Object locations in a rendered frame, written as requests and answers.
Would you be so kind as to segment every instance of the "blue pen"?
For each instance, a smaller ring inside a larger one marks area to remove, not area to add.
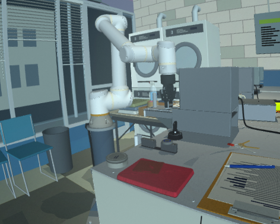
[[[275,168],[274,165],[225,165],[227,168]]]

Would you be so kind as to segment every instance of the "floor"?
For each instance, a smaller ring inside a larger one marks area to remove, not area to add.
[[[121,152],[135,146],[134,134],[132,131],[121,138]],[[90,210],[95,203],[90,149],[73,154],[72,161],[74,168],[65,174],[58,174],[58,182],[42,175],[39,168],[25,172],[30,197],[14,187],[17,198],[13,198],[6,181],[0,181],[0,224],[88,223]],[[42,170],[54,176],[48,165],[42,166]],[[14,178],[15,183],[25,190],[21,174]]]

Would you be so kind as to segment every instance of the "clipboard clip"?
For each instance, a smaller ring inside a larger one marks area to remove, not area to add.
[[[278,210],[237,200],[234,202],[233,206],[230,207],[228,214],[263,224],[280,224]]]

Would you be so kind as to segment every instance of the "red tray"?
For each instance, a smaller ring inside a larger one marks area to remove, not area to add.
[[[193,175],[194,170],[191,168],[141,158],[120,172],[117,179],[156,193],[177,197]]]

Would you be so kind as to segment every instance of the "scissors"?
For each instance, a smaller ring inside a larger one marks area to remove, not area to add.
[[[238,144],[228,143],[227,145],[229,145],[229,146],[234,146],[234,147],[236,147],[236,148],[241,148],[241,149],[255,148],[255,147],[246,146],[245,143],[248,143],[248,142],[250,142],[250,141],[248,140],[248,141],[246,141],[246,142],[238,143]]]

